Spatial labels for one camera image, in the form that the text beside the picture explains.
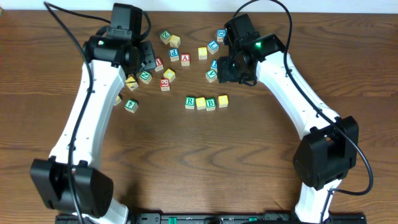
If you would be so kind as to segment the yellow C wooden block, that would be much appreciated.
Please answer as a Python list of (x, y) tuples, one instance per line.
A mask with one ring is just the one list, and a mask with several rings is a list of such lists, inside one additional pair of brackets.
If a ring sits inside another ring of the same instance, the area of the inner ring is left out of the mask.
[(172, 83), (175, 80), (176, 74), (171, 68), (168, 68), (163, 73), (163, 77), (166, 78), (170, 83)]

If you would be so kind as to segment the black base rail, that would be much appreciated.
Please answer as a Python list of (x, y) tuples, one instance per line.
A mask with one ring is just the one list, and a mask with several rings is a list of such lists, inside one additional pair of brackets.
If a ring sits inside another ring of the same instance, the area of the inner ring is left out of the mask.
[[(79, 223), (73, 215), (57, 215), (56, 224)], [(159, 213), (140, 213), (132, 215), (128, 224), (239, 224), (239, 223), (303, 223), (288, 213), (269, 212), (263, 215), (161, 215)], [(364, 215), (330, 215), (324, 223), (367, 224)]]

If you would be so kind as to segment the blue l wooden block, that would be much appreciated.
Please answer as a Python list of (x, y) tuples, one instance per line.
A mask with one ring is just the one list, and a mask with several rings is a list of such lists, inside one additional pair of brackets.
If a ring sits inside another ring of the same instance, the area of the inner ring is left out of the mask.
[(207, 50), (209, 51), (210, 54), (215, 54), (217, 51), (219, 51), (220, 45), (217, 43), (217, 41), (212, 40), (211, 42), (208, 43), (207, 45)]
[(217, 61), (213, 60), (211, 63), (211, 69), (214, 70), (215, 72), (217, 72)]

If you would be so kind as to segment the yellow O wooden block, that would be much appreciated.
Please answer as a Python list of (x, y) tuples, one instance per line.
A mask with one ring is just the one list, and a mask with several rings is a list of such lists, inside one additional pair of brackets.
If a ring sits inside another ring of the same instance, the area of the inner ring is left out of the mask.
[(206, 99), (205, 97), (200, 97), (195, 99), (195, 103), (197, 106), (197, 110), (203, 110), (206, 108)]

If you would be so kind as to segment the green B wooden block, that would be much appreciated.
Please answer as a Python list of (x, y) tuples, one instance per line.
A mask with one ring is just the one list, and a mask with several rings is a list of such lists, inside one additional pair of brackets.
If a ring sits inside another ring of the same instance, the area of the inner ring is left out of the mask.
[(205, 100), (206, 103), (206, 110), (213, 111), (216, 109), (216, 101), (214, 98), (208, 98)]

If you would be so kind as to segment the red A wooden block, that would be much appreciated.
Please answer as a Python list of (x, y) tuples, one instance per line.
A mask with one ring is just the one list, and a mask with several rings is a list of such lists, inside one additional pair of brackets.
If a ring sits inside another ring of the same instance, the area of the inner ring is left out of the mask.
[(180, 61), (182, 66), (190, 66), (190, 54), (181, 54)]

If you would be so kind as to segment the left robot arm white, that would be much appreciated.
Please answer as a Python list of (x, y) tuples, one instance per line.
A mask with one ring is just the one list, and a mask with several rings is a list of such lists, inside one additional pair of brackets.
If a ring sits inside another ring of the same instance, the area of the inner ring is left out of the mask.
[(149, 41), (93, 35), (84, 47), (81, 82), (65, 128), (46, 160), (34, 159), (30, 176), (44, 205), (78, 223), (126, 223), (129, 209), (113, 197), (100, 172), (103, 138), (116, 98), (129, 75), (155, 68)]

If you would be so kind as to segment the yellow K wooden block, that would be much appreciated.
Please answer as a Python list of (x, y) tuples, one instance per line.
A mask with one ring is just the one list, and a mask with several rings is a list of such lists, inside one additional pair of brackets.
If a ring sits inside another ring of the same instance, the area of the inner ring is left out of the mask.
[(134, 91), (136, 88), (139, 87), (136, 79), (132, 76), (128, 77), (125, 81), (125, 85), (130, 91)]

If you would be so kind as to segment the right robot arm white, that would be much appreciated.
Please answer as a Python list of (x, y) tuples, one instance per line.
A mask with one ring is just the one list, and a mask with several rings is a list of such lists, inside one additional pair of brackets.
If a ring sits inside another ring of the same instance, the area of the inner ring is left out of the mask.
[(274, 35), (257, 32), (224, 37), (229, 55), (217, 61), (221, 83), (264, 84), (292, 120), (300, 138), (293, 158), (302, 181), (300, 198), (290, 222), (344, 223), (329, 213), (342, 180), (356, 165), (359, 126), (353, 117), (341, 118), (302, 78)]

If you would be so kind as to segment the blue P wooden block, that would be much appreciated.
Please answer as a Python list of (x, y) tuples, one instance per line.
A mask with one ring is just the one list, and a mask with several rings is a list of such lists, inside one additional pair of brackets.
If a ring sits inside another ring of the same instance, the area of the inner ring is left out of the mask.
[(169, 49), (169, 57), (171, 62), (180, 60), (178, 49)]

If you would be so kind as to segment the green R wooden block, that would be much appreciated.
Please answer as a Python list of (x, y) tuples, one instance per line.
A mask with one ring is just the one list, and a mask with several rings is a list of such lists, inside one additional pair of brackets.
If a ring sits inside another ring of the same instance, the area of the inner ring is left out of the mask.
[(185, 98), (185, 108), (189, 110), (194, 110), (195, 109), (195, 97), (187, 96)]

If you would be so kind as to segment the yellow S wooden block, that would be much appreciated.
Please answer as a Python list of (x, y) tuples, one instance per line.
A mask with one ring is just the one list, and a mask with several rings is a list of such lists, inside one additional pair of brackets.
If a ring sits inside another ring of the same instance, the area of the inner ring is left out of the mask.
[(206, 60), (207, 59), (207, 55), (208, 55), (207, 53), (208, 53), (208, 51), (207, 51), (206, 47), (199, 47), (198, 48), (198, 58), (200, 60)]

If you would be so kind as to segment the red E wooden block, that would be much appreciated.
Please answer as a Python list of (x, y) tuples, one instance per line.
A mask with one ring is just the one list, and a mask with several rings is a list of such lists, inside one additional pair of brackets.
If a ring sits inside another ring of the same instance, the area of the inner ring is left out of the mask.
[(160, 88), (162, 91), (170, 91), (170, 81), (167, 78), (160, 80)]

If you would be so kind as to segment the green Z wooden block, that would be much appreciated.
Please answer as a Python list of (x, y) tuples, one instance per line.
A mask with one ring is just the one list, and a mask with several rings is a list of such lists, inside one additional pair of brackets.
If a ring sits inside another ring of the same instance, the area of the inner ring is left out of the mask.
[(170, 43), (171, 36), (171, 33), (165, 30), (160, 34), (160, 39), (165, 45), (167, 45)]

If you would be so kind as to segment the green 4 wooden block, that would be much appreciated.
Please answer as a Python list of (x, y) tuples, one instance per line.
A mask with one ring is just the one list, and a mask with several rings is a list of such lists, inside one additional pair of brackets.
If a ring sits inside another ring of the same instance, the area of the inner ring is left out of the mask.
[(131, 113), (135, 113), (138, 107), (139, 107), (138, 102), (132, 99), (127, 100), (127, 102), (124, 105), (124, 109)]

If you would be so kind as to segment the blue L wooden block lower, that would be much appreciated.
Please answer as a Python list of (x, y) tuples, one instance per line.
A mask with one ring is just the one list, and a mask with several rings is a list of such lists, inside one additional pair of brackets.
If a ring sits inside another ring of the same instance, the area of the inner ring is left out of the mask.
[(211, 63), (211, 69), (214, 70), (215, 72), (217, 72), (217, 61), (213, 60)]

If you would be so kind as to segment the green N wooden block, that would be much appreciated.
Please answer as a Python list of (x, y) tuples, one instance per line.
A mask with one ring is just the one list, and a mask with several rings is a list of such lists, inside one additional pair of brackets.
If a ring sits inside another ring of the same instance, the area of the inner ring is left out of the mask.
[(149, 84), (150, 81), (152, 80), (152, 74), (150, 72), (143, 71), (139, 74), (139, 78), (140, 78), (141, 82), (143, 82), (145, 84)]

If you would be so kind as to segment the yellow wooden block near Z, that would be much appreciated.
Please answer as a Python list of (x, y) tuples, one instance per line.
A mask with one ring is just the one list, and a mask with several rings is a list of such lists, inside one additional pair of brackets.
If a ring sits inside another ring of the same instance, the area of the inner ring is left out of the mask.
[(169, 44), (170, 44), (171, 47), (177, 49), (177, 48), (179, 48), (180, 43), (181, 43), (181, 38), (179, 36), (171, 35), (171, 38), (169, 40)]

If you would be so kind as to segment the blue D wooden block top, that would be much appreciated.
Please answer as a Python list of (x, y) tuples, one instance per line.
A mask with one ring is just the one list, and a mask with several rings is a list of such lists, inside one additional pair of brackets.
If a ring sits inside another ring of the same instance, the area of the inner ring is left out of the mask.
[(217, 42), (223, 42), (224, 38), (226, 37), (226, 30), (225, 29), (218, 29), (217, 33)]

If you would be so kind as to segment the blue L wooden block upper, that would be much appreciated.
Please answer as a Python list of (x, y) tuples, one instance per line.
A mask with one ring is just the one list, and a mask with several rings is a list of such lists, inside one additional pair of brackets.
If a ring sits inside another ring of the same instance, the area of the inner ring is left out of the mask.
[(217, 41), (212, 40), (211, 42), (208, 43), (207, 45), (207, 50), (209, 51), (210, 54), (215, 54), (217, 51), (219, 51), (220, 45), (217, 43)]

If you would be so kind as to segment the yellow G wooden block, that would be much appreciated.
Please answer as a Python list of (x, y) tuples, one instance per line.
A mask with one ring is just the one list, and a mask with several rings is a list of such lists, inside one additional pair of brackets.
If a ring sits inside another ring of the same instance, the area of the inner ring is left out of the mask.
[(120, 102), (122, 102), (122, 98), (123, 98), (123, 96), (122, 96), (121, 94), (119, 94), (119, 95), (116, 97), (116, 99), (115, 99), (114, 106), (116, 106), (116, 105), (118, 105)]

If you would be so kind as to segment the green V block centre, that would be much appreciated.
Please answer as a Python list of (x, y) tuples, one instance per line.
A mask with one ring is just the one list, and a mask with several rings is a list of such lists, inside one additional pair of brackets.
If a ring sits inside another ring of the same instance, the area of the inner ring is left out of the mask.
[(205, 73), (206, 79), (212, 83), (213, 81), (217, 80), (218, 75), (214, 70), (209, 70)]

